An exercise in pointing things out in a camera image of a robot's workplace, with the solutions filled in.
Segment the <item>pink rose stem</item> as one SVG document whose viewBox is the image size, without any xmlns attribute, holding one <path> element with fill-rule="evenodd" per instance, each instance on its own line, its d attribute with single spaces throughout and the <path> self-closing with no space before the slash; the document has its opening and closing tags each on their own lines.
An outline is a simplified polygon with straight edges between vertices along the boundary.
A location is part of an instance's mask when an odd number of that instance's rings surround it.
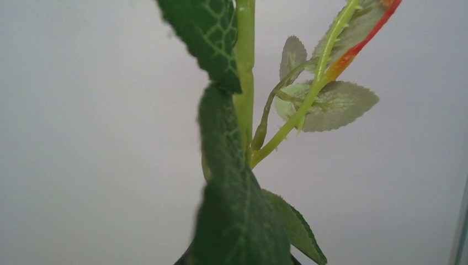
<svg viewBox="0 0 468 265">
<path fill-rule="evenodd" d="M 388 22 L 400 1 L 347 1 L 311 54 L 295 36 L 279 82 L 253 127 L 255 1 L 158 1 L 162 18 L 209 76 L 199 103 L 206 180 L 194 237 L 178 264 L 297 264 L 291 247 L 327 264 L 304 217 L 260 187 L 254 167 L 292 131 L 335 130 L 377 102 L 338 77 Z"/>
</svg>

